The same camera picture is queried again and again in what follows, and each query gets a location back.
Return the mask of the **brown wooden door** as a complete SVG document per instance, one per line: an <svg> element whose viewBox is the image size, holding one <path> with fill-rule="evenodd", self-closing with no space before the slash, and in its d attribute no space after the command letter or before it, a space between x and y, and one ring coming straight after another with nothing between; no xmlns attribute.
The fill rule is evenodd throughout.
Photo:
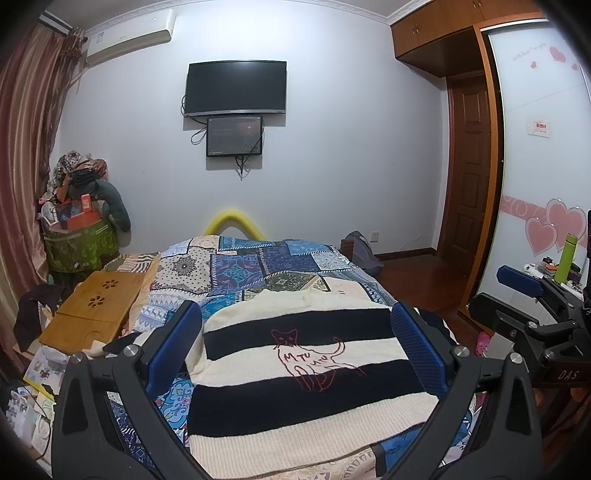
<svg viewBox="0 0 591 480"><path fill-rule="evenodd" d="M448 82L450 159L438 251L464 275L473 267L481 238L490 171L490 112L482 75Z"/></svg>

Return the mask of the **green storage basket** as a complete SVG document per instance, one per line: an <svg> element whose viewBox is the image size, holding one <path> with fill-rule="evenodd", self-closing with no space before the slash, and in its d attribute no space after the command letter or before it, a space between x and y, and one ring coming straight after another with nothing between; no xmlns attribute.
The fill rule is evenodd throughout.
<svg viewBox="0 0 591 480"><path fill-rule="evenodd" d="M49 269L58 273L101 270L119 255L116 231L108 220L79 230L43 235Z"/></svg>

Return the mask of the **pile of patterned clothes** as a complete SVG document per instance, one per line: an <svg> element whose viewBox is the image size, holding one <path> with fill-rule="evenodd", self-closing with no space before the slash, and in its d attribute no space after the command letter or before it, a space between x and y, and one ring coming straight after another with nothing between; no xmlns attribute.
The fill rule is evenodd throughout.
<svg viewBox="0 0 591 480"><path fill-rule="evenodd" d="M51 196L63 200L72 183L78 185L82 181L94 179L108 179L106 161L95 159L90 154L82 156L77 151L70 151L60 157L56 166L51 170L47 192Z"/></svg>

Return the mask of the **white wardrobe sliding door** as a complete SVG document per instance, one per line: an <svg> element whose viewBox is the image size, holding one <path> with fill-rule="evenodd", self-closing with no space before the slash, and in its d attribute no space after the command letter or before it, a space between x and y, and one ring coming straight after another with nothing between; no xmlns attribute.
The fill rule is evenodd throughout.
<svg viewBox="0 0 591 480"><path fill-rule="evenodd" d="M587 266L590 209L590 85L566 39L548 21L485 32L503 116L501 205L480 291L507 303L530 298L501 285L497 271L559 260L567 235Z"/></svg>

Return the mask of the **small wall monitor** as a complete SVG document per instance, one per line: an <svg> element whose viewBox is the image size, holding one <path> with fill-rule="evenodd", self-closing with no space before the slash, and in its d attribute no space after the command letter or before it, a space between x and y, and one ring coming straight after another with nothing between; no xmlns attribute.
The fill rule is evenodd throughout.
<svg viewBox="0 0 591 480"><path fill-rule="evenodd" d="M207 157L260 155L263 151L263 118L225 116L207 119Z"/></svg>

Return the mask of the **wooden overhead cabinet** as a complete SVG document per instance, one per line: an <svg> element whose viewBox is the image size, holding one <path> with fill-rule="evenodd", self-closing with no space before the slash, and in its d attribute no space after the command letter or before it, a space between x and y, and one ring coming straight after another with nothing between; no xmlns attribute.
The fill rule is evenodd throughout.
<svg viewBox="0 0 591 480"><path fill-rule="evenodd" d="M394 56L439 78L481 71L477 25L543 16L532 1L431 1L394 23Z"/></svg>

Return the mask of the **pink slipper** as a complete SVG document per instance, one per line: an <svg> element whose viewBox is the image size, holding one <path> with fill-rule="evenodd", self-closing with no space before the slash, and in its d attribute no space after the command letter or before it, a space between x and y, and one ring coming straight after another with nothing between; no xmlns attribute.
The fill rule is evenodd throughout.
<svg viewBox="0 0 591 480"><path fill-rule="evenodd" d="M480 332L477 338L475 354L477 356L485 357L490 341L490 335L488 335L486 332Z"/></svg>

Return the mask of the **grey backpack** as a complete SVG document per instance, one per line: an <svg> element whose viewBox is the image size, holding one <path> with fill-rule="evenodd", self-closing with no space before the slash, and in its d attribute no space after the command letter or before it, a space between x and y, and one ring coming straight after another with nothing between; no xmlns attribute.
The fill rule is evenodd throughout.
<svg viewBox="0 0 591 480"><path fill-rule="evenodd" d="M384 268L384 263L370 248L370 242L359 231L351 232L342 239L341 253L372 277L377 277Z"/></svg>

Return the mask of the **yellow foam tube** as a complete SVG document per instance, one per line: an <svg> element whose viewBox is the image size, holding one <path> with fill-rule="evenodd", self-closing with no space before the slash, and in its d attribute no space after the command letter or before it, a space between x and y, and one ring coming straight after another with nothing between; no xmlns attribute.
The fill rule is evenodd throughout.
<svg viewBox="0 0 591 480"><path fill-rule="evenodd" d="M266 239L249 217L235 209L226 209L217 214L208 224L204 235L219 235L228 225L242 231L242 234L250 240L263 241Z"/></svg>

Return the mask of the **large wall television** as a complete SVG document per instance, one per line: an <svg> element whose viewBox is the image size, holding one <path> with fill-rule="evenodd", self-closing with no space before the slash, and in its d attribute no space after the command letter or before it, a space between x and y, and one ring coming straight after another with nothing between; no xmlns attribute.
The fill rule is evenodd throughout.
<svg viewBox="0 0 591 480"><path fill-rule="evenodd" d="M283 114L287 62L224 60L188 66L184 115Z"/></svg>

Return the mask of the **blue patchwork bedspread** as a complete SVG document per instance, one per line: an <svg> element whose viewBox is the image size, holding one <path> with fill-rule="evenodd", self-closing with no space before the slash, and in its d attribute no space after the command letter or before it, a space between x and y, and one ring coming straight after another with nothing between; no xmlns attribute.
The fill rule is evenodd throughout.
<svg viewBox="0 0 591 480"><path fill-rule="evenodd" d="M376 479L437 405L394 336L394 298L329 245L201 236L145 274L125 333L200 308L156 405L213 478Z"/></svg>

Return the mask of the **white air conditioner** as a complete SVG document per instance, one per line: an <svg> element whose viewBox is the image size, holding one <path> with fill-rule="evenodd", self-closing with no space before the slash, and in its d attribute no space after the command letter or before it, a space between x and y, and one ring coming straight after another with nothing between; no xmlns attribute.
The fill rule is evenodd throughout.
<svg viewBox="0 0 591 480"><path fill-rule="evenodd" d="M102 29L89 39L86 63L94 66L143 48L168 43L172 39L175 19L175 11L167 9Z"/></svg>

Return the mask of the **orange box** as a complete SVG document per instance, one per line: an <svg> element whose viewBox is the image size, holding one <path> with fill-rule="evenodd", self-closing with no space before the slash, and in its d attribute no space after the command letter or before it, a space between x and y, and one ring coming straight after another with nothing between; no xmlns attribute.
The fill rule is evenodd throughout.
<svg viewBox="0 0 591 480"><path fill-rule="evenodd" d="M67 229L76 231L89 227L100 220L101 217L97 211L81 212L67 219Z"/></svg>

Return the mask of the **green water bottle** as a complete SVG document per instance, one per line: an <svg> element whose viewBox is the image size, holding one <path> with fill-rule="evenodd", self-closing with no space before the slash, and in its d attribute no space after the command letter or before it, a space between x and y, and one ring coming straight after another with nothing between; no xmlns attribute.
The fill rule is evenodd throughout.
<svg viewBox="0 0 591 480"><path fill-rule="evenodd" d="M554 281L557 284L566 283L568 280L568 275L571 270L571 266L573 263L576 246L578 243L578 238L575 235L568 234L565 239L564 248L562 250L560 262L556 269L556 273L554 276Z"/></svg>

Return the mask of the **black and cream striped sweater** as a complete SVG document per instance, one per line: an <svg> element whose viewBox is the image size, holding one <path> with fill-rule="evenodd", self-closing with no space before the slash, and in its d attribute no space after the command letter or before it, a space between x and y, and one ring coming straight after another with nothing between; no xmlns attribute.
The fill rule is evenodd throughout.
<svg viewBox="0 0 591 480"><path fill-rule="evenodd" d="M438 400L390 319L388 306L317 291L264 291L212 314L186 357L192 456L213 478L252 478L423 424Z"/></svg>

